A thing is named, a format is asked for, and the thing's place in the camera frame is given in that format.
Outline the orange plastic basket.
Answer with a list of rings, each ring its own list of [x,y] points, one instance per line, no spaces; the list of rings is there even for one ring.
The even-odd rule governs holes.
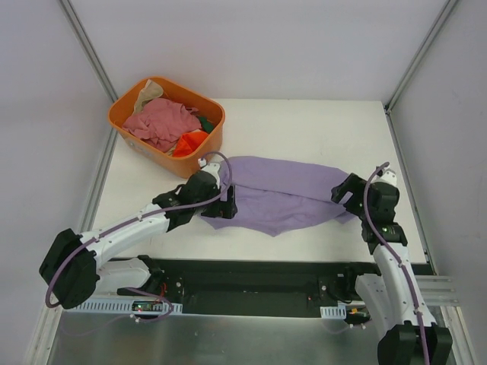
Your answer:
[[[218,151],[223,140],[225,121],[224,108],[216,101],[197,93],[183,85],[162,76],[151,76],[150,79],[164,90],[163,96],[184,106],[194,107],[199,115],[204,116],[213,124],[214,129],[203,143],[185,157],[172,157],[123,130],[123,123],[130,117],[140,90],[145,86],[146,79],[140,80],[110,107],[107,115],[110,125],[119,133],[125,143],[137,153],[147,157],[156,164],[176,176],[187,178],[199,168],[198,159],[211,151]]]

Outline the purple t-shirt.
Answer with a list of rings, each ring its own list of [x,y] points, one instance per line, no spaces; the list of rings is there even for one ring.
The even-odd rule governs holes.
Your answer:
[[[332,188],[348,174],[314,163],[262,157],[231,157],[219,171],[232,181],[237,213],[231,219],[204,217],[214,229],[243,227],[270,236],[317,226],[345,224],[354,216],[331,201]]]

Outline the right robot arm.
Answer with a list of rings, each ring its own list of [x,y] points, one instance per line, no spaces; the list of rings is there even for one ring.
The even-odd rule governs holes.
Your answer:
[[[446,364],[453,345],[448,328],[437,324],[415,279],[403,228],[395,221],[399,202],[396,174],[385,167],[369,179],[352,173],[332,189],[331,199],[361,221],[361,236],[379,274],[353,274],[342,283],[351,300],[364,301],[374,322],[380,364]]]

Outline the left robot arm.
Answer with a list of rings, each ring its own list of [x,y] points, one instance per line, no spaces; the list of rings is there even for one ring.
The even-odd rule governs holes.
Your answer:
[[[58,233],[39,273],[47,283],[46,306],[72,309],[93,294],[160,296],[164,274],[147,255],[115,258],[147,238],[188,224],[194,215],[231,219],[237,213],[231,182],[204,168],[169,192],[152,199],[136,214],[105,228]]]

